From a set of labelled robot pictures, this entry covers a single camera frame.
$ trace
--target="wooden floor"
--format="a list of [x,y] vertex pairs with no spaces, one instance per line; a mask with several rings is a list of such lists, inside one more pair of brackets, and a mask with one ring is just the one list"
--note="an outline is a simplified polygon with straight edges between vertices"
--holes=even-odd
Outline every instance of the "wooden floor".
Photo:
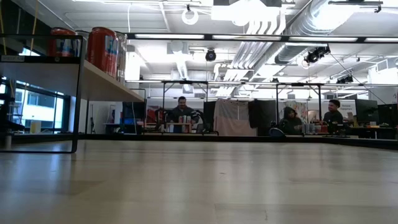
[[1,224],[397,224],[397,211],[398,152],[80,141],[70,155],[0,154]]

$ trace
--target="dark hoodie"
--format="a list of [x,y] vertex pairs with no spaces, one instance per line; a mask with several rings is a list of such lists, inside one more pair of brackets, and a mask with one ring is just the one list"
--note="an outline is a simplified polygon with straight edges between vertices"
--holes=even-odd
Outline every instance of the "dark hoodie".
[[[293,111],[294,112],[294,118],[289,118],[289,113]],[[301,122],[301,119],[296,117],[297,113],[296,111],[291,108],[291,107],[285,107],[284,109],[284,118],[280,121],[279,123],[279,128],[285,133],[285,134],[301,134],[301,130],[296,130],[294,129],[295,126],[297,125],[302,125],[303,123]]]

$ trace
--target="ceiling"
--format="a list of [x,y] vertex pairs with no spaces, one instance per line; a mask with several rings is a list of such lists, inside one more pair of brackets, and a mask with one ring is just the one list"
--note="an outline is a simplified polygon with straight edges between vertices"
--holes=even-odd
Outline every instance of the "ceiling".
[[[34,14],[36,0],[13,0],[26,11]],[[38,18],[51,27],[65,27],[75,30],[90,31],[92,27],[102,26],[112,30],[127,32],[128,4],[103,4],[100,2],[75,2],[72,0],[40,0]],[[287,21],[308,2],[308,0],[295,0],[296,5],[287,11]],[[199,7],[209,12],[213,1],[202,1],[204,6]],[[181,19],[185,6],[164,5],[165,17],[158,5],[133,4],[130,8],[131,32],[173,32],[173,33],[212,33],[212,34],[242,34],[248,27],[234,25],[231,21],[213,21],[211,16],[199,13],[199,20],[195,25],[187,25]],[[398,13],[378,14],[373,13],[373,8],[362,9],[354,13],[347,22],[337,28],[331,35],[388,35],[398,33]],[[170,74],[176,70],[176,64],[168,61],[166,54],[166,41],[131,41],[146,61],[141,67],[141,73],[146,77],[156,74]],[[192,60],[187,61],[188,70],[213,71],[215,63],[205,62],[205,50],[216,49],[218,60],[232,60],[238,51],[239,42],[188,42],[189,46],[203,47],[204,51],[194,51]],[[377,62],[380,56],[398,55],[396,45],[369,45],[369,44],[331,44],[331,52],[345,68],[362,65],[366,60]],[[297,66],[288,66],[283,69],[284,76],[280,81],[298,82],[308,80],[306,77],[317,81],[327,80],[329,76],[340,73],[345,69],[337,61],[327,56],[319,63],[304,69],[302,58],[298,58]],[[366,66],[355,72],[361,81],[366,80]]]

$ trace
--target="security camera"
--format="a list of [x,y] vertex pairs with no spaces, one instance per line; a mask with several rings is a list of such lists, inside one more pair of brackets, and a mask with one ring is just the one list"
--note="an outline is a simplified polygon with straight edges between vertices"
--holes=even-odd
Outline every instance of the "security camera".
[[216,52],[214,52],[214,49],[208,49],[206,53],[206,61],[212,62],[216,60]]

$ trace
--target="white ceiling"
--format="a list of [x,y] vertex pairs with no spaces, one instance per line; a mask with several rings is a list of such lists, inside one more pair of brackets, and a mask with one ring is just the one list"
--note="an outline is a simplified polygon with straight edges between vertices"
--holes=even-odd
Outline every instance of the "white ceiling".
[[[36,0],[13,0],[31,14],[34,13]],[[43,5],[39,6],[39,19],[51,27],[66,27],[70,25],[75,30],[90,31],[92,27],[103,26],[110,29],[127,32],[127,7],[128,4],[103,4],[100,2],[75,2],[72,0],[40,0]],[[202,1],[211,5],[212,1]],[[295,11],[303,7],[308,0],[296,0]],[[160,9],[159,6],[150,6],[154,9]],[[184,6],[165,6],[165,9],[182,9]],[[237,34],[243,33],[243,27],[238,27],[230,21],[212,21],[209,15],[200,14],[199,21],[193,25],[186,25],[181,20],[181,11],[166,11],[165,16],[169,24],[170,31],[174,33],[222,33]],[[139,7],[134,4],[130,9],[131,32],[168,32],[162,13],[158,10],[150,10]],[[372,11],[357,12],[342,26],[337,28],[332,35],[389,35],[394,36],[398,33],[398,14],[385,13],[381,11],[378,14]],[[157,58],[166,57],[167,42],[159,41],[134,41],[134,44],[146,61],[146,66],[142,67],[143,74],[149,73],[170,73],[176,69],[173,62],[151,62],[154,55]],[[189,45],[215,48],[218,58],[223,60],[232,59],[234,53],[239,48],[238,42],[189,42]],[[332,54],[336,56],[344,67],[350,68],[361,62],[356,62],[356,55],[367,55],[367,59],[377,55],[398,55],[398,46],[396,45],[367,45],[367,44],[331,44]],[[189,70],[209,70],[213,71],[214,63],[206,63],[204,53],[200,56],[195,52],[195,58],[202,58],[200,61],[188,61]],[[339,73],[344,69],[336,65],[333,58],[323,58],[320,63],[311,67],[309,72],[311,77],[328,77]],[[308,70],[297,67],[286,67],[283,72],[291,78],[291,82],[296,82],[308,76]],[[357,73],[358,77],[366,76],[367,71],[362,70]]]

